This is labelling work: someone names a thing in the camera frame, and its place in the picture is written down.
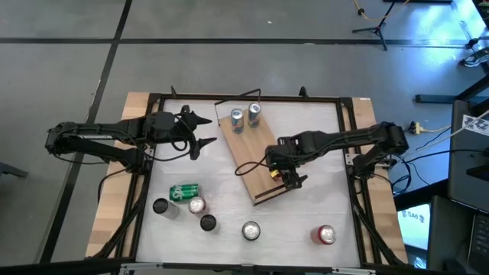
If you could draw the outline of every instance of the green can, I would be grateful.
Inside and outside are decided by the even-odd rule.
[[[189,200],[200,195],[198,183],[175,185],[170,187],[170,199],[174,202]]]

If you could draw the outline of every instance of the wire handle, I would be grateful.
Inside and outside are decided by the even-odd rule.
[[[220,101],[214,103],[214,110],[215,110],[215,117],[217,118],[217,125],[219,127],[221,127],[221,122],[219,122],[219,115],[217,114],[217,105],[220,105],[222,103],[228,102],[228,101],[233,100],[233,99],[243,98],[243,97],[250,95],[254,92],[258,92],[258,103],[260,103],[261,89],[254,89],[254,90],[251,90],[249,92],[244,92],[244,93],[237,95],[237,96],[233,95],[233,96],[228,97],[227,99],[223,99],[223,100],[220,100]]]

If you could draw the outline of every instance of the can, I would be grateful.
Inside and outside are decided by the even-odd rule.
[[[336,232],[331,225],[321,225],[311,230],[311,239],[315,244],[332,244],[336,241]]]
[[[199,214],[206,210],[206,201],[201,197],[193,197],[189,201],[189,210],[192,214]]]
[[[198,183],[175,185],[170,187],[170,199],[174,202],[189,200],[200,195]]]
[[[178,206],[164,198],[159,198],[153,202],[153,211],[169,219],[176,218],[180,212]]]
[[[260,124],[261,106],[258,103],[251,103],[248,107],[248,124],[250,127],[258,127]]]
[[[217,220],[215,219],[215,217],[213,215],[204,215],[201,219],[200,219],[200,228],[203,230],[203,231],[217,231]]]
[[[231,111],[231,125],[232,131],[236,134],[243,132],[245,129],[245,118],[243,111],[240,109],[232,109]]]
[[[243,228],[241,229],[241,232],[243,233],[243,237],[249,241],[254,241],[260,237],[260,225],[258,223],[249,221],[245,222],[243,225]]]

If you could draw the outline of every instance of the gray floor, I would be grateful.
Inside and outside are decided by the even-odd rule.
[[[360,3],[372,18],[388,8],[381,0]],[[123,6],[122,0],[2,1],[0,38],[110,38]],[[389,39],[464,40],[486,32],[471,0],[397,8],[399,13],[387,19]],[[134,1],[123,37],[374,39],[350,32],[370,26],[375,23],[358,17],[353,3],[344,0],[143,0]],[[0,265],[36,261],[68,167],[45,151],[46,130],[61,121],[85,120],[108,48],[0,44],[0,161],[30,172],[26,180],[0,179]],[[295,95],[305,86],[310,95],[371,97],[378,121],[440,128],[450,124],[451,107],[416,104],[413,96],[455,95],[479,80],[481,68],[458,65],[470,53],[401,46],[383,52],[379,46],[356,45],[121,45],[96,120],[120,119],[127,92],[169,92],[170,85],[178,92],[231,94],[259,87],[269,95]],[[408,136],[408,141],[415,148],[434,136]],[[446,178],[447,163],[448,156],[440,155],[416,165],[433,183]],[[105,168],[82,168],[54,260],[83,258]],[[390,177],[404,173],[397,167]],[[410,189],[421,186],[414,176]]]

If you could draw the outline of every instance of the tripod stand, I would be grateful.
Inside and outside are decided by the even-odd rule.
[[[377,27],[367,27],[367,28],[362,28],[362,29],[356,29],[356,30],[353,30],[351,32],[355,34],[355,33],[362,32],[362,31],[370,31],[372,34],[377,35],[381,39],[382,46],[384,46],[384,50],[387,50],[387,45],[385,44],[384,36],[382,35],[382,27],[385,25],[384,21],[386,20],[387,16],[389,15],[390,10],[392,10],[392,7],[394,6],[394,4],[396,4],[396,2],[392,2],[392,4],[390,4],[389,9],[387,10],[384,17],[382,18],[382,21],[379,23],[379,25]],[[358,15],[362,15],[363,13],[364,13],[363,8],[358,10]]]

